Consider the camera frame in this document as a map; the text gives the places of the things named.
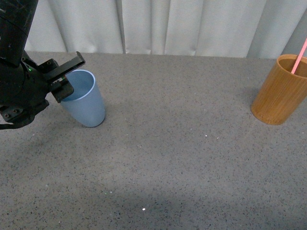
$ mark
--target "pink straw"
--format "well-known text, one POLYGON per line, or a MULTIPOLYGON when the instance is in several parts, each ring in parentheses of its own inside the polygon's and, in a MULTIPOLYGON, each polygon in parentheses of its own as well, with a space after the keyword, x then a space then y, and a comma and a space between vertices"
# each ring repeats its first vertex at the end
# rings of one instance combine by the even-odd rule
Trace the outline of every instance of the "pink straw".
POLYGON ((306 47, 307 47, 307 38, 306 38, 305 43, 303 44, 303 47, 302 47, 301 51, 299 52, 299 55, 297 56, 297 59, 296 59, 296 61, 294 63, 294 66, 293 66, 293 69, 292 69, 291 73, 293 73, 293 74, 295 73, 299 62, 301 61, 302 56, 305 53, 306 47))

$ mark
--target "curtain fold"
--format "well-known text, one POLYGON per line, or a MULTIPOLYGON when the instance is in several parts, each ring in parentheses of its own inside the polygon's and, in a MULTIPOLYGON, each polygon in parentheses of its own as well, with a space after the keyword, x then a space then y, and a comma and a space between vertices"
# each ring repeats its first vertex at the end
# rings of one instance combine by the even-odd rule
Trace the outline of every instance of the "curtain fold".
POLYGON ((276 58, 306 28, 307 0, 39 0, 25 49, 276 58))

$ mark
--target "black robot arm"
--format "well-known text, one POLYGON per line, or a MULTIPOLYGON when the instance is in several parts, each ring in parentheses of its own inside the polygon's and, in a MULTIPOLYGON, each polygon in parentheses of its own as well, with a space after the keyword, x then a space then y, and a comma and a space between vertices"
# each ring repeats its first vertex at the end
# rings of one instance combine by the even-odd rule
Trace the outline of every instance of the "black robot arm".
POLYGON ((0 0, 0 129, 30 124, 48 105, 51 92, 57 102, 73 93, 65 74, 85 63, 77 56, 59 66, 50 59, 37 65, 24 51, 38 0, 0 0))

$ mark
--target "wooden cup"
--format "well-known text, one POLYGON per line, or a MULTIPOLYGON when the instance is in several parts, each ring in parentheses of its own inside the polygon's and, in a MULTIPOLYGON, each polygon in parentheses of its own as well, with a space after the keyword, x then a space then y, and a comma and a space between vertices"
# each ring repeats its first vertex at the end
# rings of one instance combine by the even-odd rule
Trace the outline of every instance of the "wooden cup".
POLYGON ((253 115, 260 121, 282 124, 307 96, 307 58, 301 59, 292 74, 296 58, 292 54, 277 58, 251 106, 253 115))

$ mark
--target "gray table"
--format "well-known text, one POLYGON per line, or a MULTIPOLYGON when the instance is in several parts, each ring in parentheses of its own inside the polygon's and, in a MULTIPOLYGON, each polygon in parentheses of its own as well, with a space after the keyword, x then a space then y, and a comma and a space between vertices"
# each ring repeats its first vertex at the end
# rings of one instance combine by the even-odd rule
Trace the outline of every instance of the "gray table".
POLYGON ((0 229, 307 228, 307 103, 281 126, 250 111, 274 60, 83 55, 106 119, 86 128, 49 95, 1 131, 0 229))

